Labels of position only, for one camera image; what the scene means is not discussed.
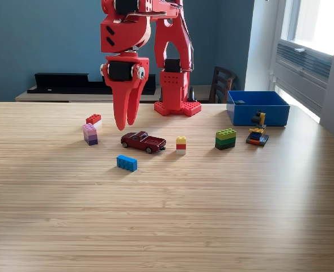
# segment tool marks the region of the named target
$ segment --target toy pickup truck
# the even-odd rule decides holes
[[[145,150],[148,154],[166,149],[166,140],[149,136],[147,132],[128,133],[121,137],[123,147],[133,147],[139,150]]]

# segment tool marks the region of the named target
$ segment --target green lego brick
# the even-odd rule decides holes
[[[223,146],[219,145],[216,143],[215,148],[219,149],[219,150],[225,150],[225,149],[229,149],[232,147],[235,147],[236,143],[229,143],[229,144],[224,144]]]
[[[216,133],[216,138],[222,141],[231,139],[231,138],[236,138],[236,130],[225,129],[225,130],[218,131]]]
[[[216,143],[219,144],[220,146],[228,145],[229,143],[234,143],[234,142],[236,142],[236,137],[227,140],[220,140],[216,138]]]

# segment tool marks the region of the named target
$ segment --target stacked lego bricks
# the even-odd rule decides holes
[[[92,124],[95,128],[98,128],[103,124],[101,120],[101,115],[99,114],[94,114],[90,116],[88,119],[86,119],[86,123]]]
[[[235,147],[236,144],[236,130],[225,129],[216,132],[215,147],[219,150],[225,150]]]
[[[85,124],[82,126],[83,138],[89,146],[98,144],[98,133],[92,124]]]
[[[258,125],[254,129],[250,129],[250,135],[247,137],[246,142],[252,145],[265,146],[269,139],[269,135],[266,135],[266,130],[266,125]]]
[[[187,138],[186,137],[177,137],[177,155],[185,155],[187,153]]]
[[[138,169],[138,161],[129,157],[126,157],[124,155],[120,155],[116,158],[116,165],[119,168],[129,170],[131,172],[134,172]]]

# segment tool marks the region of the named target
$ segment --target blue box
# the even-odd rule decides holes
[[[245,105],[236,105],[237,100],[243,100]],[[234,126],[255,126],[251,119],[260,110],[267,115],[266,126],[286,126],[290,105],[276,92],[228,92],[227,112]]]
[[[128,158],[124,155],[120,155],[116,158],[116,164],[119,168],[123,168],[134,172],[138,169],[138,161],[132,158]]]

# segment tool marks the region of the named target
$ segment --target white lego brick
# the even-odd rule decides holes
[[[177,155],[185,155],[185,154],[187,154],[187,150],[186,149],[177,149],[176,153],[177,153]]]
[[[103,125],[103,121],[102,121],[102,120],[100,120],[100,121],[97,122],[97,123],[94,123],[94,127],[95,127],[96,129],[102,127],[102,125]]]

